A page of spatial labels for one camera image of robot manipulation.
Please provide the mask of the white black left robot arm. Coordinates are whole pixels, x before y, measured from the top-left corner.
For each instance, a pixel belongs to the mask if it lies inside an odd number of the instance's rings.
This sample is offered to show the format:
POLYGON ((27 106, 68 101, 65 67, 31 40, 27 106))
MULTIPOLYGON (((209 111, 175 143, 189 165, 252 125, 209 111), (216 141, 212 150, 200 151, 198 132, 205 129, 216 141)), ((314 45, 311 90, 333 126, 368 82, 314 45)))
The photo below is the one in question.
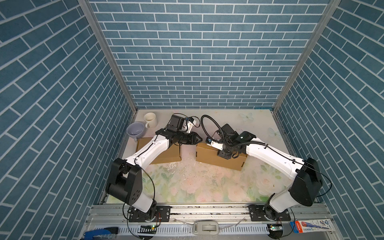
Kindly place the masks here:
POLYGON ((157 215, 154 197, 143 193, 142 175, 145 169, 172 145, 195 146, 202 138, 193 132, 198 117, 173 114, 168 124, 155 132, 144 147, 126 159, 115 159, 106 183, 106 193, 137 210, 146 221, 157 215))

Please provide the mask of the brown cardboard box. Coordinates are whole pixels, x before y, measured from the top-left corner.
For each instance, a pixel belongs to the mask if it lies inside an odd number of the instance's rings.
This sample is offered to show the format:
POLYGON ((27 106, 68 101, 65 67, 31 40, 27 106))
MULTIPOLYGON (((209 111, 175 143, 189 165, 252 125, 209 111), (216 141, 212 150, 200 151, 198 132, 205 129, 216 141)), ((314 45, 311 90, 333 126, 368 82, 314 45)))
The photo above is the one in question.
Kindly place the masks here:
POLYGON ((197 144, 196 161, 218 167, 241 171, 247 155, 240 154, 236 159, 229 160, 218 156, 218 150, 204 143, 197 144))
MULTIPOLYGON (((136 150, 140 150, 146 144, 151 141, 152 138, 141 138, 138 139, 136 150)), ((155 164, 166 164, 166 163, 174 163, 180 162, 181 158, 181 147, 177 145, 172 145, 168 150, 162 152, 159 156, 155 158, 155 160, 151 163, 151 165, 155 164)))

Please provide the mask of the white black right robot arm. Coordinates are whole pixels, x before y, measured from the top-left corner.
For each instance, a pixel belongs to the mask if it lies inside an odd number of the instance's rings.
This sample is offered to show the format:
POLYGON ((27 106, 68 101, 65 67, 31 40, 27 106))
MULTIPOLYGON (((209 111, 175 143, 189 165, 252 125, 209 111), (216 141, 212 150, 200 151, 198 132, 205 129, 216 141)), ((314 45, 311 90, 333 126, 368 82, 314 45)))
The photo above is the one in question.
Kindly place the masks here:
POLYGON ((272 194, 263 206, 266 219, 275 221, 279 214, 296 205, 310 207, 323 186, 323 178, 328 177, 320 172, 316 160, 303 160, 286 154, 249 132, 227 134, 220 131, 220 140, 207 140, 207 144, 218 149, 222 158, 234 157, 235 153, 244 153, 274 167, 290 180, 292 184, 283 191, 272 194))

